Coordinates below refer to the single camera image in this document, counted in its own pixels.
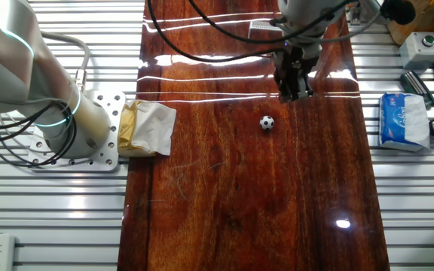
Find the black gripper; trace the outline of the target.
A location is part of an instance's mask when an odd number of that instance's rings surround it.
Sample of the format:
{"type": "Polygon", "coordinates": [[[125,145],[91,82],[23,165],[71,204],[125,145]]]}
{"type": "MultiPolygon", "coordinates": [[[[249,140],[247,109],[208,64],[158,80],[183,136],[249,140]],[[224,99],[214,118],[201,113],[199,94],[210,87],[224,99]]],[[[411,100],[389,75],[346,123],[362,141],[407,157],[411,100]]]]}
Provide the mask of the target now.
{"type": "Polygon", "coordinates": [[[292,45],[285,46],[273,52],[274,80],[279,90],[281,103],[292,102],[313,95],[309,85],[308,75],[318,63],[320,49],[300,48],[292,45]]]}

